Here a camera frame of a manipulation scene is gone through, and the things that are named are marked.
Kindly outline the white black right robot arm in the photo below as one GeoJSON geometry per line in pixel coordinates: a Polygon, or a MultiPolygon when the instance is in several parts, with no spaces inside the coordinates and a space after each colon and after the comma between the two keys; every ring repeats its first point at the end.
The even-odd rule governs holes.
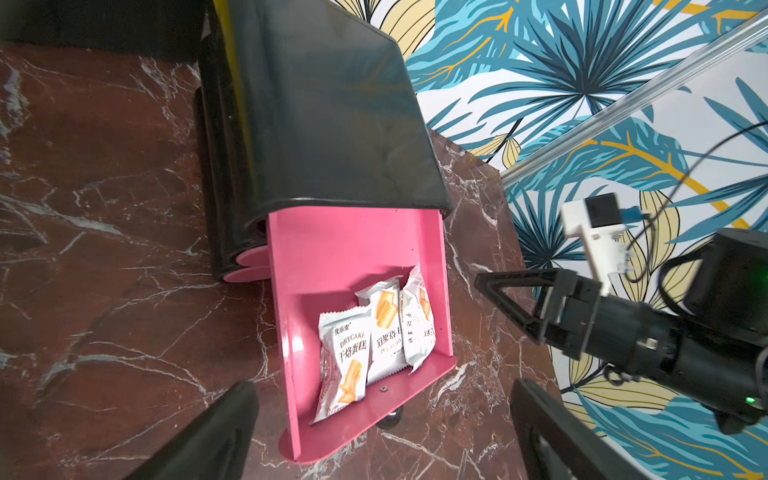
{"type": "Polygon", "coordinates": [[[476,289],[537,344],[608,365],[619,383],[650,379],[711,410],[725,435],[767,415],[767,235],[726,228],[658,270],[698,269],[682,303],[603,296],[566,269],[481,273],[476,289]]]}

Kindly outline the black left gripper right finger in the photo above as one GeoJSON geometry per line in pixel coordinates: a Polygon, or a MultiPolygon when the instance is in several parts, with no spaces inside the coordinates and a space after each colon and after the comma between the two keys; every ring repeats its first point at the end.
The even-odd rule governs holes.
{"type": "Polygon", "coordinates": [[[510,411],[530,479],[644,479],[537,383],[518,379],[510,411]]]}

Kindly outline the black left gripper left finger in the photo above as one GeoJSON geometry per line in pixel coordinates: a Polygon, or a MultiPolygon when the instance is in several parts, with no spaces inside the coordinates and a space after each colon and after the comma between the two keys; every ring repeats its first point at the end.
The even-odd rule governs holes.
{"type": "Polygon", "coordinates": [[[128,477],[240,479],[258,413],[254,385],[238,382],[128,477]]]}

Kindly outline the pink top drawer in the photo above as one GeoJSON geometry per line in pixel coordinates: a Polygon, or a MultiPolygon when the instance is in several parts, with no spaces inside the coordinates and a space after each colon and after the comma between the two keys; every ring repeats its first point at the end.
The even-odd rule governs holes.
{"type": "Polygon", "coordinates": [[[267,225],[282,454],[334,454],[457,364],[437,210],[294,207],[267,225]]]}

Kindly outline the black drawer cabinet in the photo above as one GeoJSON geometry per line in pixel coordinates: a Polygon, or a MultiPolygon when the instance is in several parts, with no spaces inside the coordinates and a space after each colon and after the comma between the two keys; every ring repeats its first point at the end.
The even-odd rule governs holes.
{"type": "Polygon", "coordinates": [[[211,1],[194,107],[211,268],[300,206],[451,208],[396,42],[332,1],[211,1]]]}

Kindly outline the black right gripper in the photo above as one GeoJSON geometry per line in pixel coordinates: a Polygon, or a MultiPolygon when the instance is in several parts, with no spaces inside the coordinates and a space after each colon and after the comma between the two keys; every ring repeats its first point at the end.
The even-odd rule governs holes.
{"type": "Polygon", "coordinates": [[[602,296],[596,281],[565,269],[485,272],[474,286],[536,344],[575,360],[588,354],[632,379],[670,381],[678,357],[671,314],[602,296]]]}

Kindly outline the white cookie packet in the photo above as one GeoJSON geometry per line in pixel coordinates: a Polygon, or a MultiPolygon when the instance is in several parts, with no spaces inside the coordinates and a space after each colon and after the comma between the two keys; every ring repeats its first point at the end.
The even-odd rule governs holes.
{"type": "Polygon", "coordinates": [[[373,315],[370,364],[366,385],[405,369],[400,325],[400,276],[375,283],[356,293],[360,306],[369,306],[373,315]]]}
{"type": "Polygon", "coordinates": [[[313,424],[365,397],[372,324],[369,306],[320,315],[321,388],[313,424]]]}
{"type": "Polygon", "coordinates": [[[400,322],[405,360],[415,372],[436,345],[434,315],[419,266],[412,268],[400,291],[400,322]]]}

